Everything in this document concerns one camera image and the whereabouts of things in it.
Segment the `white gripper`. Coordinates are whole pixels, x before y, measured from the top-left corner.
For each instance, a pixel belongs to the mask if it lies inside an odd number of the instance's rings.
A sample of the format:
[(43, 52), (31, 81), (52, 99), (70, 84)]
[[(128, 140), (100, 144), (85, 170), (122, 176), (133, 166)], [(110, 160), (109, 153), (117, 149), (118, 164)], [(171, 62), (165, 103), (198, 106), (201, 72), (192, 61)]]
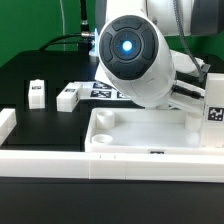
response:
[[(187, 54), (177, 51), (171, 51), (174, 68), (186, 78), (198, 78), (197, 68)], [(174, 87), (168, 104), (180, 110), (194, 113), (197, 115), (203, 114), (205, 90), (196, 87), (186, 81), (181, 81), (179, 78), (175, 80)]]

